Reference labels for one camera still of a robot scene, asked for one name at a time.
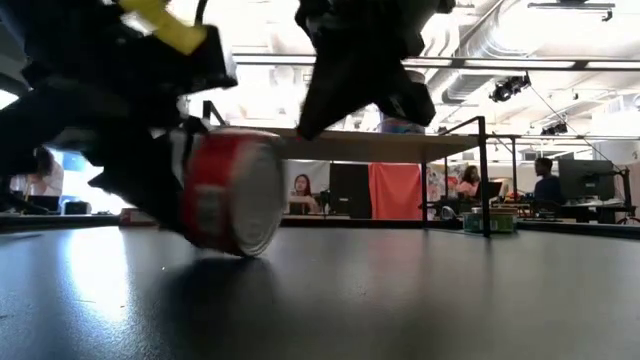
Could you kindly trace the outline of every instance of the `can lid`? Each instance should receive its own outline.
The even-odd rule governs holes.
[[[233,232],[243,253],[263,252],[284,210],[284,173],[272,145],[249,141],[239,149],[230,191]]]

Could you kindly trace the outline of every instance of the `yellow tape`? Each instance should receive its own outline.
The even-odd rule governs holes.
[[[118,4],[127,12],[136,12],[155,26],[153,34],[177,51],[190,55],[207,37],[205,29],[191,27],[174,18],[165,9],[162,0],[120,0]]]

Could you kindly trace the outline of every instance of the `exposed duct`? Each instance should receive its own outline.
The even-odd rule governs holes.
[[[473,58],[526,57],[542,45],[542,37],[524,34],[528,1],[502,1],[473,35],[464,41],[455,56]],[[436,72],[428,83],[434,96],[445,104],[461,104],[493,75],[465,74],[457,70]]]

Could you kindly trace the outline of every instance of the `fluorescent light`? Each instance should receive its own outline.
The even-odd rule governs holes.
[[[631,61],[592,61],[586,66],[587,69],[592,68],[608,68],[608,69],[638,69],[640,64]]]
[[[315,55],[258,55],[234,54],[233,60],[238,65],[291,65],[312,66],[316,61]]]
[[[492,76],[525,76],[524,70],[496,70],[496,69],[460,69],[458,70],[460,75],[492,75]]]
[[[616,7],[616,4],[530,3],[527,5],[527,7],[529,9],[536,10],[607,11],[614,9]]]
[[[5,90],[0,90],[0,109],[3,109],[14,101],[18,100],[18,96]]]
[[[523,59],[523,60],[502,60],[502,59],[468,59],[465,62],[466,65],[474,67],[484,68],[524,68],[528,66],[535,66],[536,68],[570,68],[573,66],[574,61],[549,61],[538,59]]]

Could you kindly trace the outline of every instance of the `black monitor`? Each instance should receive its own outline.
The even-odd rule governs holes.
[[[57,212],[60,206],[60,196],[31,195],[27,201],[51,212]]]
[[[493,199],[494,197],[500,195],[500,190],[502,189],[501,182],[490,181],[487,184],[489,199]],[[480,200],[482,199],[482,182],[478,184],[478,190],[476,190],[476,194],[472,197],[473,199]]]
[[[560,188],[566,199],[613,199],[616,190],[612,172],[613,163],[607,160],[558,160]]]

